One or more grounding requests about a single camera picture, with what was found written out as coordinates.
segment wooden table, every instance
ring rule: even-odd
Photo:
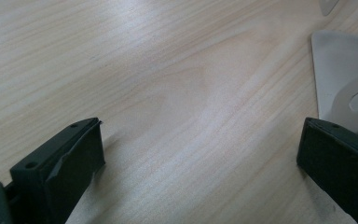
[[[321,29],[358,35],[358,1],[1,0],[0,181],[98,117],[68,223],[354,223],[296,166]]]

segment light wood surface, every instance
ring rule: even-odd
[[[358,34],[358,1],[1,0],[0,181],[98,117],[68,223],[354,223],[296,166],[320,29]]]

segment wood grain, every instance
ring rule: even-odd
[[[354,223],[296,167],[320,29],[358,35],[358,1],[0,1],[0,181],[98,117],[68,223]]]

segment tabletop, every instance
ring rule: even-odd
[[[358,1],[0,0],[0,181],[98,117],[67,223],[355,223],[296,166],[322,29],[358,35]]]

